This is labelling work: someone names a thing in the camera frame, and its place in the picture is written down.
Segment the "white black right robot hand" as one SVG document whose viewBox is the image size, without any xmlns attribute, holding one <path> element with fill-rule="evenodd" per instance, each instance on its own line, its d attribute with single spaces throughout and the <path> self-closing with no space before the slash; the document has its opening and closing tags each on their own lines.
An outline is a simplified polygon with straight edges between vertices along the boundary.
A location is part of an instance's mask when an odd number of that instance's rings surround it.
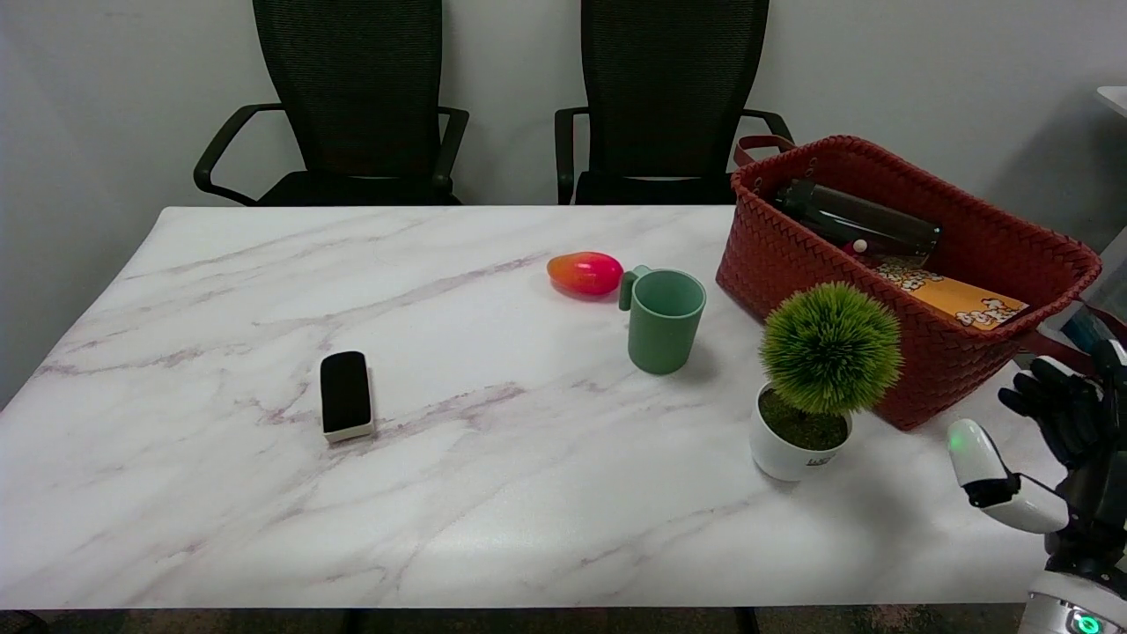
<svg viewBox="0 0 1127 634">
<path fill-rule="evenodd" d="M 1124 347 L 1092 349 L 1083 376 L 1055 358 L 1035 358 L 999 400 L 1030 418 L 1065 468 L 1047 486 L 1004 464 L 990 434 L 973 420 L 947 428 L 947 453 L 969 502 L 996 523 L 1046 537 L 1048 572 L 1085 580 L 1124 597 Z"/>
</svg>

